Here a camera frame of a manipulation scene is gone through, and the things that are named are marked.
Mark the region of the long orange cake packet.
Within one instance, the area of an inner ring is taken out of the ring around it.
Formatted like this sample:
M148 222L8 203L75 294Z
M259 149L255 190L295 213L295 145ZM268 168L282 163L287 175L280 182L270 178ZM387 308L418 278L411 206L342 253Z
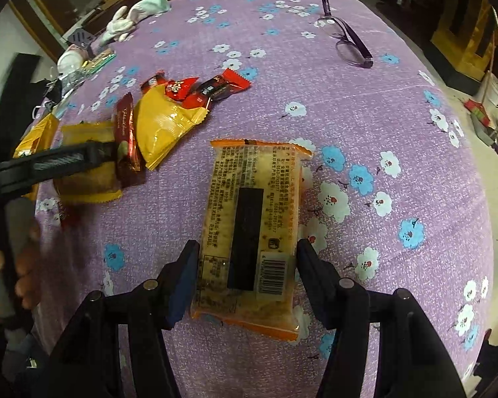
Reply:
M191 316L296 341L302 165L293 143L217 139Z

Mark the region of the yellow pastry packet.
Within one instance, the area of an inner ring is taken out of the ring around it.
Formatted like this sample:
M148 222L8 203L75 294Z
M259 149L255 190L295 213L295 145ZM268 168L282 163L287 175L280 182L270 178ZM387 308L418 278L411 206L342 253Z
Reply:
M87 142L105 144L115 141L114 123L110 119L63 125L61 134L62 147L76 147ZM85 154L87 158L91 158L92 164L77 166L76 172L54 178L54 189L63 204L100 204L122 196L114 151L114 147L95 148L95 153L108 155L99 157Z

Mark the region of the dark red Golden Crown wafer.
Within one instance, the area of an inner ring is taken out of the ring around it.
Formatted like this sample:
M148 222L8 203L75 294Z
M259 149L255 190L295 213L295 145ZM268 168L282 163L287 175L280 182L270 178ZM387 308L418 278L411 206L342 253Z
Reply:
M114 138L117 144L116 172L122 188L145 182L144 158L137 144L135 105L131 93L116 104Z

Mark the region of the yellow foil snack packet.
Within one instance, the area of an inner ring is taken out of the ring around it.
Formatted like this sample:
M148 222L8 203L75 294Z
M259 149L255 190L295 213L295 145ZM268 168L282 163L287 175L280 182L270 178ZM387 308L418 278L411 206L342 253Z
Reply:
M173 147L208 115L205 107L186 109L165 94L165 87L149 89L135 111L136 141L148 170L160 165Z

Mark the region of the small red candy packet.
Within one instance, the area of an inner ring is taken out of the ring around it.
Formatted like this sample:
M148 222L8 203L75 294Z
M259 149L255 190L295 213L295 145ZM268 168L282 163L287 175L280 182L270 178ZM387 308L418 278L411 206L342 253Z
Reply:
M191 93L191 90L197 81L197 77L170 80L165 85L165 94L174 101L184 101Z

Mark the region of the red black candy packet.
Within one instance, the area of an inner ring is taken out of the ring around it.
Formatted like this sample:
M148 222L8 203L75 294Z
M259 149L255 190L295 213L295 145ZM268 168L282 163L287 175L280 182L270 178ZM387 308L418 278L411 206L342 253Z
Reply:
M216 101L222 101L230 95L241 93L251 87L251 82L228 68L206 82L201 83L183 101L185 109L206 108Z

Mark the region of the yellow tray with white bottom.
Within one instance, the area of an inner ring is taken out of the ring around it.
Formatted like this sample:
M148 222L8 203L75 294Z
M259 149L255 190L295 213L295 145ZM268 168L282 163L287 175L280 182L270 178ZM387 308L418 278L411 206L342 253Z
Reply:
M14 151L13 157L19 158L22 156L30 156L50 148L58 125L59 119L52 113L44 116L44 118L34 127L30 128L28 134L22 138Z

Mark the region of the black leather sofa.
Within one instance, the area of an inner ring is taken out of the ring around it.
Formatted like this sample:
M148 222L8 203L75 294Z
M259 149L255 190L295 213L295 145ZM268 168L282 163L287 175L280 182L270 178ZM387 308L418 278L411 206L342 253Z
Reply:
M33 81L41 56L17 53L10 64L0 97L0 152L12 156L42 103L49 81Z

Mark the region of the purple floral tablecloth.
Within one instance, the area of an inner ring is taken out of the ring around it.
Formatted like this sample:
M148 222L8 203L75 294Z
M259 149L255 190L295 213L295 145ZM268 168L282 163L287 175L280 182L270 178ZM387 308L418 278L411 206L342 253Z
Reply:
M69 206L38 190L46 350L92 289L127 292L201 243L195 303L164 336L185 397L312 397L334 335L286 258L309 240L366 289L409 289L460 377L479 354L493 247L488 207L460 121L407 44L358 0L330 0L373 54L341 58L320 0L175 0L115 45L72 95L54 144L138 104L154 148L158 71L202 80L231 69L248 90L214 104L143 184Z

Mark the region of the white round container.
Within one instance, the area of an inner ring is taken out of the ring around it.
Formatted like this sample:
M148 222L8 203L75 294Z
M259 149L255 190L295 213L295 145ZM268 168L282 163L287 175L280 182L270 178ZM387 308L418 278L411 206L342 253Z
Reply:
M60 76L67 76L80 69L88 58L88 53L85 49L72 44L66 48L66 51L58 59L57 71Z

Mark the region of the round biscuit green packet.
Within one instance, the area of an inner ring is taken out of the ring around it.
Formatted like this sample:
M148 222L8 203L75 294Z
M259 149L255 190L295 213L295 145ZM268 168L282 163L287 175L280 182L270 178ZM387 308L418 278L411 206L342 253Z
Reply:
M93 59L86 61L83 66L83 72L89 76L97 73L101 70L107 63L116 58L116 53L111 48L106 48L100 54L97 54Z

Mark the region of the purple perforated stand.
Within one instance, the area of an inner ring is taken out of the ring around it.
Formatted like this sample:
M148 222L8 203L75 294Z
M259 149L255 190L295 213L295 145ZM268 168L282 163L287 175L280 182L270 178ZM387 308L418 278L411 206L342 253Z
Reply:
M67 41L70 44L76 45L83 49L88 48L95 39L96 37L94 35L82 28L77 28L67 37Z

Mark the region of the white plush toy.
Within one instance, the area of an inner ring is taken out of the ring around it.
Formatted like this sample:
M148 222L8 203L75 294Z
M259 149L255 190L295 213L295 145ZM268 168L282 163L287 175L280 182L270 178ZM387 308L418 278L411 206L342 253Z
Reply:
M171 10L168 0L141 0L128 8L121 6L107 24L100 45L124 41L144 19L167 13Z

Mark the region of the purple eyeglasses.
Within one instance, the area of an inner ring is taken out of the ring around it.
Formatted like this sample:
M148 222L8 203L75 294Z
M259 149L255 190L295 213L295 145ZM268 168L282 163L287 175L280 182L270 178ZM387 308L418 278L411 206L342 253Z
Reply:
M335 40L338 55L349 65L361 68L373 67L373 55L349 24L333 16L329 0L321 0L323 15L317 20L326 34Z

